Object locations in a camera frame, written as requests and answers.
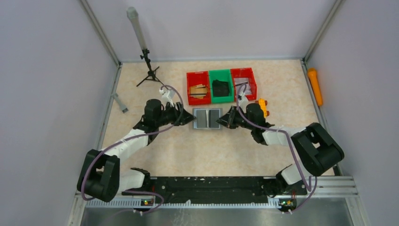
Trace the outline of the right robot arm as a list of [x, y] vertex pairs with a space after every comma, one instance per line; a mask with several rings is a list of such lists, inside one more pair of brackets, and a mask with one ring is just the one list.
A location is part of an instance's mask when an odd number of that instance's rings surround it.
[[312, 177], [321, 176], [344, 159], [342, 148], [321, 124], [313, 122], [304, 128], [278, 127], [266, 121], [258, 104], [248, 104], [245, 113], [241, 107], [232, 106], [216, 123], [228, 129], [246, 128], [261, 145], [289, 147], [294, 163], [278, 172], [275, 180], [275, 187], [281, 193], [300, 181], [309, 189]]

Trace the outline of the white credit card black stripe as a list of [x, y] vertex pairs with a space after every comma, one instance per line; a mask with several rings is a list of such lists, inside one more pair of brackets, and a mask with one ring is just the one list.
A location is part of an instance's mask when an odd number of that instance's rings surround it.
[[249, 78], [234, 78], [233, 79], [234, 80], [234, 85], [235, 85], [235, 87], [237, 87], [237, 88], [239, 88], [240, 86], [242, 86], [243, 84], [245, 85], [245, 87], [247, 88], [247, 89], [249, 89], [250, 88], [250, 85], [249, 85]]

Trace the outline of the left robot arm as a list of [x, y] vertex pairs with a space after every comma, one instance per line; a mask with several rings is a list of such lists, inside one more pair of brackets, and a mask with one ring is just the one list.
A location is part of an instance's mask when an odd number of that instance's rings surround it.
[[110, 202], [118, 193], [143, 187], [148, 173], [141, 169], [121, 173], [121, 163], [154, 141], [160, 127], [183, 126], [195, 119], [180, 102], [163, 105], [158, 99], [148, 100], [140, 121], [127, 135], [108, 148], [87, 152], [77, 190], [87, 201], [96, 198]]

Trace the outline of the clear bag in bin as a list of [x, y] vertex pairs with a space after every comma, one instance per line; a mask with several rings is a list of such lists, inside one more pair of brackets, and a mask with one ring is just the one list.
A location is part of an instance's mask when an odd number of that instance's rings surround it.
[[251, 87], [250, 87], [249, 89], [247, 89], [247, 88], [245, 87], [245, 94], [246, 94], [246, 95], [252, 95], [252, 89], [251, 89]]

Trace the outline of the grey card holder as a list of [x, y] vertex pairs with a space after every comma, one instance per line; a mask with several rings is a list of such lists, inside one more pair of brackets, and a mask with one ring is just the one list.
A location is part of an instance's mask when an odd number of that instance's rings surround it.
[[196, 118], [192, 123], [193, 129], [222, 129], [216, 122], [223, 115], [222, 108], [193, 108], [192, 114]]

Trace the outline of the black tripod with grey tube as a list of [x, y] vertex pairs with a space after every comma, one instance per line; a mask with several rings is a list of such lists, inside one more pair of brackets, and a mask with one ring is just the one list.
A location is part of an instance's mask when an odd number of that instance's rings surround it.
[[164, 83], [156, 76], [159, 66], [156, 67], [155, 69], [152, 68], [151, 60], [149, 59], [149, 56], [148, 56], [150, 51], [149, 51], [147, 44], [145, 42], [145, 39], [144, 39], [144, 34], [143, 34], [143, 31], [142, 31], [142, 28], [141, 28], [141, 25], [139, 22], [139, 14], [138, 14], [136, 8], [128, 7], [126, 13], [127, 13], [127, 18], [129, 19], [129, 21], [133, 27], [133, 30], [137, 37], [137, 41], [141, 48], [142, 54], [140, 55], [140, 58], [145, 61], [147, 68], [148, 68], [147, 76], [144, 79], [142, 79], [142, 81], [139, 82], [136, 85], [136, 87], [139, 87], [145, 81], [159, 82], [160, 84], [164, 85]]

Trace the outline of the right red bin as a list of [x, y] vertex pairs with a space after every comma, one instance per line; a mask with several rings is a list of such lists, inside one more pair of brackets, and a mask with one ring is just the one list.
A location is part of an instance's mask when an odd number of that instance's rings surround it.
[[233, 88], [234, 88], [234, 95], [236, 95], [237, 88], [234, 85], [234, 78], [236, 77], [246, 77], [249, 78], [249, 83], [252, 89], [252, 95], [246, 95], [248, 100], [254, 101], [257, 99], [257, 83], [255, 81], [254, 73], [252, 68], [233, 68], [230, 69], [231, 71], [231, 77], [232, 77], [232, 82], [233, 82]]

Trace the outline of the small grey bracket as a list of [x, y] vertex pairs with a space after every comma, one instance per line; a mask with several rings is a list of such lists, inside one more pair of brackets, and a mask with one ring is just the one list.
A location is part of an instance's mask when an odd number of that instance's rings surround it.
[[118, 104], [120, 110], [123, 113], [128, 112], [128, 108], [127, 106], [121, 101], [121, 99], [119, 98], [119, 95], [115, 92], [111, 94], [111, 97], [116, 101], [116, 103]]

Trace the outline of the yellow toy brick car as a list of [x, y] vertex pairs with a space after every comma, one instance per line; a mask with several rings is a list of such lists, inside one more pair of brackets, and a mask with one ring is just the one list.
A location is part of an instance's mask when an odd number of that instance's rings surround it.
[[260, 106], [261, 110], [263, 111], [264, 118], [267, 118], [270, 115], [270, 112], [267, 109], [267, 105], [268, 105], [267, 100], [260, 98], [260, 99], [256, 100], [255, 102]]

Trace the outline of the black item in bin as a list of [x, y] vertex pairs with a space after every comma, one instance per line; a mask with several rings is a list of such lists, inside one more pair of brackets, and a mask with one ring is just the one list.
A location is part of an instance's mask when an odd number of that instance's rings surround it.
[[230, 95], [230, 85], [227, 81], [213, 80], [212, 93], [214, 97], [227, 97]]

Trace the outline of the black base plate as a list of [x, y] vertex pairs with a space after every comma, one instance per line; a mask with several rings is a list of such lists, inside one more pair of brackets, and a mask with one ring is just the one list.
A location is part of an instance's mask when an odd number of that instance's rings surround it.
[[275, 177], [151, 177], [137, 192], [153, 192], [165, 204], [266, 203], [278, 195], [306, 195], [303, 182], [287, 185]]

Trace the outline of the green bin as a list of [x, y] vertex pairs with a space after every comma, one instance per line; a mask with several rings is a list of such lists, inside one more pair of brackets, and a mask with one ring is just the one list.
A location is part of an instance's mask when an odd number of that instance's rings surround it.
[[[234, 100], [234, 88], [231, 77], [230, 69], [222, 69], [222, 70], [210, 70], [208, 71], [209, 77], [209, 85], [210, 85], [210, 94], [211, 94], [211, 103], [219, 104], [219, 103], [228, 103]], [[213, 80], [227, 81], [230, 85], [230, 95], [227, 97], [214, 97], [212, 93], [212, 82]]]

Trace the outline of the orange flashlight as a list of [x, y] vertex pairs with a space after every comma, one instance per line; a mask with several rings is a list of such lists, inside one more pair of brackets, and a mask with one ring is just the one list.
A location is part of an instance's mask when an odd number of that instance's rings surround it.
[[310, 69], [308, 69], [307, 75], [308, 75], [309, 81], [311, 83], [311, 87], [312, 87], [312, 91], [315, 96], [316, 104], [317, 104], [317, 106], [322, 106], [323, 98], [322, 98], [321, 90], [319, 87], [317, 70], [315, 68], [310, 68]]

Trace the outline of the left red bin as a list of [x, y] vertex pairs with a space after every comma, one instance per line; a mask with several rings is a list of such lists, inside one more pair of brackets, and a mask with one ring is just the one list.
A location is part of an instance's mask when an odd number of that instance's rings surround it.
[[211, 104], [208, 71], [186, 73], [186, 84], [189, 105]]

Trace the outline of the red bin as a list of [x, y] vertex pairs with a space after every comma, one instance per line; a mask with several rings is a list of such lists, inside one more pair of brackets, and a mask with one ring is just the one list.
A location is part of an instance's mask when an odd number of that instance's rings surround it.
[[233, 88], [234, 88], [234, 95], [236, 95], [237, 88], [234, 85], [234, 78], [236, 77], [246, 77], [249, 78], [249, 83], [252, 89], [252, 95], [246, 95], [248, 100], [254, 101], [257, 99], [257, 83], [255, 81], [254, 73], [252, 68], [233, 68], [230, 69], [231, 71], [231, 77], [232, 77], [232, 82], [233, 82]]
[[186, 84], [189, 105], [211, 104], [208, 71], [186, 73]]

